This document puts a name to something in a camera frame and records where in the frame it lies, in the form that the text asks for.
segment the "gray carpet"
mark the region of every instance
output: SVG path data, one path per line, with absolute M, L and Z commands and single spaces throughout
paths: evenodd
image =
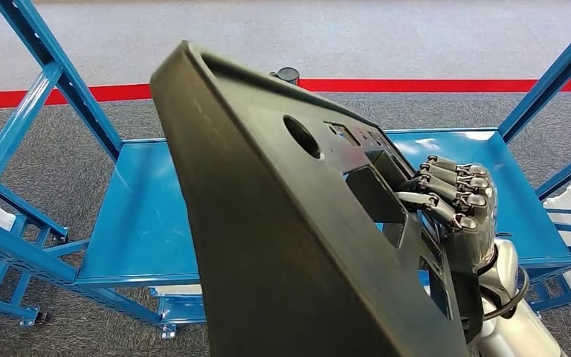
M 520 99 L 518 94 L 328 94 L 385 129 L 496 126 Z M 106 114 L 124 138 L 161 136 L 150 101 L 105 103 Z M 0 110 L 0 128 L 10 114 Z M 558 95 L 511 149 L 534 185 L 571 160 L 571 94 Z M 45 107 L 2 176 L 9 188 L 56 221 L 71 227 L 71 239 L 87 238 L 112 171 L 112 163 L 67 106 Z M 81 254 L 69 257 L 78 264 Z M 18 274 L 10 271 L 0 289 L 8 299 Z M 123 291 L 153 304 L 145 289 Z M 161 340 L 144 327 L 50 284 L 32 279 L 26 306 L 41 306 L 54 320 L 19 328 L 0 317 L 0 356 L 207 356 L 206 327 L 185 327 Z M 543 321 L 571 356 L 571 307 L 543 314 Z

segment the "rectangular cutout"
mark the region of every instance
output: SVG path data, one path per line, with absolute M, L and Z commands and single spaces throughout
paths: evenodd
M 358 140 L 355 139 L 355 136 L 353 136 L 353 134 L 346 128 L 346 126 L 336 123 L 328 123 L 328 122 L 325 123 L 329 125 L 329 130 L 332 130 L 332 132 L 336 134 L 336 136 L 338 136 L 339 138 L 347 140 L 354 147 L 362 146 L 360 145 Z
M 362 167 L 347 173 L 345 182 L 390 244 L 398 248 L 404 232 L 406 212 L 395 195 L 387 189 L 384 179 L 371 167 Z
M 423 280 L 420 275 L 423 275 L 425 271 L 428 272 L 428 282 L 430 286 L 426 289 L 429 292 L 430 299 L 434 302 L 439 311 L 448 319 L 451 318 L 450 314 L 450 303 L 448 299 L 448 292 L 445 290 L 445 285 L 441 281 L 439 274 L 432 268 L 430 263 L 423 257 L 419 257 L 419 273 L 418 277 Z

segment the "cart wheel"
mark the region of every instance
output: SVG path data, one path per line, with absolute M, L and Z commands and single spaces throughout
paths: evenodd
M 48 312 L 39 312 L 38 315 L 36 315 L 36 320 L 34 321 L 34 324 L 43 325 L 49 321 L 51 321 L 51 315 L 49 315 Z

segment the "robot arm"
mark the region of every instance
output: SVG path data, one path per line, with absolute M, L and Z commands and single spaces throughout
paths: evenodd
M 483 322 L 475 340 L 482 357 L 564 357 L 524 295 L 529 276 L 517 289 L 517 253 L 513 244 L 495 239 L 497 194 L 488 171 L 476 164 L 457 165 L 428 156 L 415 177 L 398 192 L 404 204 L 426 210 L 445 227 L 443 238 L 452 269 L 476 273 Z

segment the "metal bracket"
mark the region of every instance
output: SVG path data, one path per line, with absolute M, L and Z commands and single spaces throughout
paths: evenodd
M 161 338 L 164 340 L 176 337 L 176 325 L 163 325 L 163 332 L 161 333 Z
M 38 307 L 28 307 L 26 310 L 38 312 L 38 311 L 40 311 L 40 308 L 38 308 Z M 31 327 L 31 326 L 33 326 L 34 324 L 37 323 L 36 320 L 38 319 L 38 316 L 39 316 L 39 315 L 41 315 L 41 314 L 40 314 L 40 313 L 37 313 L 35 318 L 23 318 L 23 319 L 21 319 L 21 321 L 19 322 L 19 326 L 20 326 L 20 327 Z

